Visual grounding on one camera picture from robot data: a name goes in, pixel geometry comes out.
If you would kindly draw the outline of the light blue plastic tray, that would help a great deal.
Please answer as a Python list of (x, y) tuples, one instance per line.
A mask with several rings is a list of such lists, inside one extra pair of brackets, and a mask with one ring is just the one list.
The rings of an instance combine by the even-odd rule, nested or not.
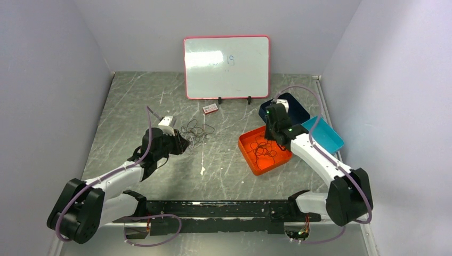
[(322, 117), (313, 130), (313, 138), (332, 155), (345, 145), (344, 140)]

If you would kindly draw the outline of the orange plastic tray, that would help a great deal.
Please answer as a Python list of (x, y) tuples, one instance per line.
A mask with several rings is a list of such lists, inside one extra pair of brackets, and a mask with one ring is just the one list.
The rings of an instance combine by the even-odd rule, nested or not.
[(264, 135), (265, 125), (240, 135), (238, 139), (238, 148), (256, 176), (288, 163), (293, 156)]

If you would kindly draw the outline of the dark navy plastic tray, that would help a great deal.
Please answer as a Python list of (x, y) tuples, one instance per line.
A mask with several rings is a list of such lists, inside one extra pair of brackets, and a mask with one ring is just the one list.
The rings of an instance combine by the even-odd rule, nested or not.
[[(293, 125), (302, 124), (311, 118), (305, 108), (290, 93), (283, 93), (278, 98), (287, 100), (289, 106), (288, 116)], [(271, 105), (271, 102), (272, 100), (268, 100), (260, 105), (258, 114), (264, 122), (267, 121), (266, 107)]]

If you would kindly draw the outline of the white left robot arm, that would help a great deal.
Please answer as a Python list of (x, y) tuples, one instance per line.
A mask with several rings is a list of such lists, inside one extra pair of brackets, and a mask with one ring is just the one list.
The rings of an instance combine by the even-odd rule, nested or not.
[(118, 219), (142, 221), (149, 214), (147, 198), (129, 189), (144, 181), (170, 155), (181, 155), (190, 146), (178, 130), (173, 135), (159, 128), (147, 129), (142, 144), (121, 166), (85, 181), (74, 178), (64, 186), (46, 225), (64, 242), (83, 244), (107, 223)]

